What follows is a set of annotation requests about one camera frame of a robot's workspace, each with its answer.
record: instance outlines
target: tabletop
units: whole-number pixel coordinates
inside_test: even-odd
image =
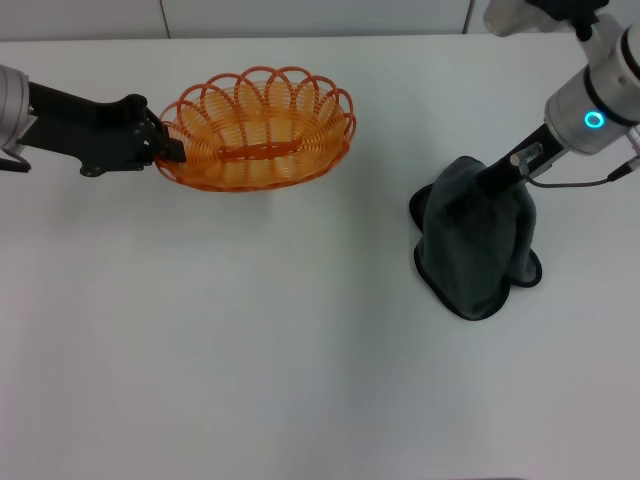
[[[569,34],[0,44],[34,82],[156,112],[217,73],[299,65],[358,117],[338,167],[272,192],[88,179],[25,149],[32,172],[0,175],[0,477],[637,476],[640,177],[530,188],[544,277],[486,321],[412,264],[411,195],[508,152],[585,63]]]

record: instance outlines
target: woven basket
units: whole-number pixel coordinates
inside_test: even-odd
[[[160,118],[187,156],[185,163],[157,158],[160,172],[218,192],[281,188],[324,175],[349,151],[356,129],[349,94],[298,67],[217,75],[187,89]]]

